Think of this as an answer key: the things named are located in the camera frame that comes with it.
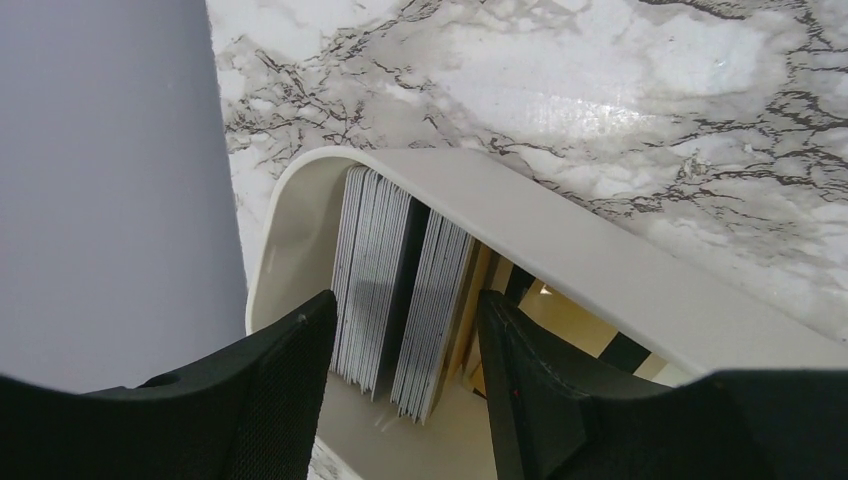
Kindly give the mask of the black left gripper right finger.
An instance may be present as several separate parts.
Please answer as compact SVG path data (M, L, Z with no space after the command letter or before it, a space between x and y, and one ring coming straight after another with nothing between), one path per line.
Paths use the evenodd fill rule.
M485 290L477 325L501 479L843 479L843 370L724 370L669 388Z

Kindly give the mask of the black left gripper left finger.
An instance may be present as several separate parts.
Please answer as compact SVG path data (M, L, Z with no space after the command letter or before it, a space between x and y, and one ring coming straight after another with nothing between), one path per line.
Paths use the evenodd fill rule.
M5 479L304 479L337 325L322 291L271 325L135 387L1 381Z

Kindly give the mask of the stack of credit cards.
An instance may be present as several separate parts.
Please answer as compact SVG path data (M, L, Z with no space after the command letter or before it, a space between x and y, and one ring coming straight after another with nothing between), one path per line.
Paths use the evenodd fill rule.
M490 249L376 171L345 176L330 369L424 424L465 361Z

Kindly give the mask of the white oval plastic tray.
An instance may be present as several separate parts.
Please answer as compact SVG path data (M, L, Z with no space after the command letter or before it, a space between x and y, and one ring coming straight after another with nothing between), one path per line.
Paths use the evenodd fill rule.
M847 365L847 350L837 342L465 149L330 146L294 160L271 196L248 293L248 332L330 286L344 180L355 164L691 375Z

